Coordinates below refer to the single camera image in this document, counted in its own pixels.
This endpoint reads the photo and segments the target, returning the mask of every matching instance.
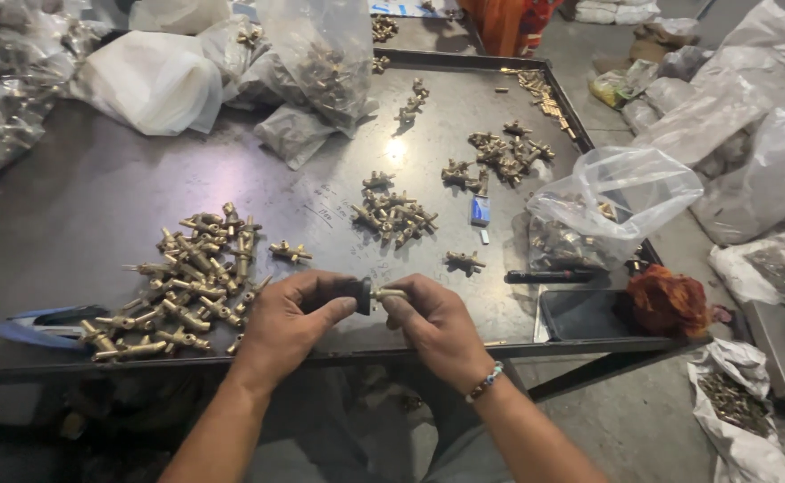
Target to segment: person's left hand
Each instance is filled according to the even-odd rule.
[[[356,299],[338,297],[355,280],[332,271],[307,270],[258,294],[228,376],[269,395],[309,355],[330,327],[356,310]]]

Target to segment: metal table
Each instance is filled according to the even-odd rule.
[[[456,56],[437,59],[440,64],[460,62]],[[498,69],[527,61],[485,62]],[[441,68],[421,68],[418,73],[431,95],[415,126],[398,131],[393,120],[410,95],[413,67],[391,68],[373,79],[371,95],[380,101],[380,110],[364,123],[356,139],[331,137],[297,172],[253,136],[254,125],[267,113],[225,108],[210,135],[187,131],[178,137],[145,137],[80,102],[61,102],[49,116],[41,142],[0,173],[0,320],[26,310],[83,303],[121,306],[136,296],[144,280],[120,266],[159,259],[154,245],[161,226],[176,229],[179,219],[216,211],[232,201],[240,214],[251,213],[264,225],[252,270],[257,280],[268,273],[279,280],[306,266],[368,274],[378,284],[418,271],[462,296],[484,340],[505,341],[489,347],[494,357],[612,352],[533,388],[530,394],[536,400],[708,342],[673,340],[646,352],[608,342],[547,343],[536,314],[537,292],[545,287],[507,285],[502,277],[527,266],[527,194],[568,175],[578,150],[591,148],[591,141],[578,130],[581,139],[574,145],[540,112],[534,117],[537,109],[528,105],[530,96],[517,87],[514,76],[498,80],[502,76],[496,72],[452,74]],[[498,82],[512,89],[494,93]],[[468,92],[465,98],[462,92]],[[557,100],[570,114],[564,95],[559,93]],[[515,188],[491,175],[491,242],[482,246],[479,228],[468,225],[471,195],[443,187],[440,169],[448,158],[473,158],[469,132],[499,131],[503,122],[514,118],[527,119],[536,137],[553,145],[556,165],[528,176]],[[579,126],[576,116],[570,123]],[[439,212],[440,230],[393,250],[381,248],[375,236],[353,226],[347,207],[360,203],[361,180],[372,170],[396,173],[393,190],[407,190],[428,210]],[[314,259],[293,266],[270,258],[266,246],[281,239],[304,243]],[[488,267],[467,278],[444,265],[447,250],[479,250]],[[627,281],[628,275],[617,271],[587,287],[621,288]],[[415,357],[400,332],[387,330],[385,318],[380,312],[342,321],[323,337],[306,364],[371,364]],[[222,354],[236,332],[224,324],[217,327],[208,339],[216,354]],[[0,340],[0,383],[223,370],[229,361],[188,352],[174,359],[94,364],[80,354]]]

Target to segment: table leg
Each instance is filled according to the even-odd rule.
[[[543,382],[528,390],[527,393],[534,402],[546,401],[552,397],[585,388],[590,384],[605,381],[631,370],[693,351],[697,347],[699,346],[689,345],[666,351],[614,352],[583,364],[579,368],[570,370],[561,376],[554,377],[548,382]]]

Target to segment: orange cloth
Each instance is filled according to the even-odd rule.
[[[563,0],[459,0],[473,17],[489,55],[532,55],[542,30]]]
[[[711,323],[702,284],[651,265],[625,289],[634,298],[634,319],[651,335],[701,337]]]

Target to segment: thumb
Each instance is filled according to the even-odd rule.
[[[380,301],[383,304],[384,310],[387,311],[389,317],[387,318],[387,327],[390,330],[395,330],[403,327],[411,337],[419,337],[431,326],[416,309],[413,308],[402,297],[385,297]]]
[[[321,326],[323,330],[334,326],[337,322],[356,311],[354,297],[339,297],[327,302],[323,307],[311,314],[304,315],[313,326]]]

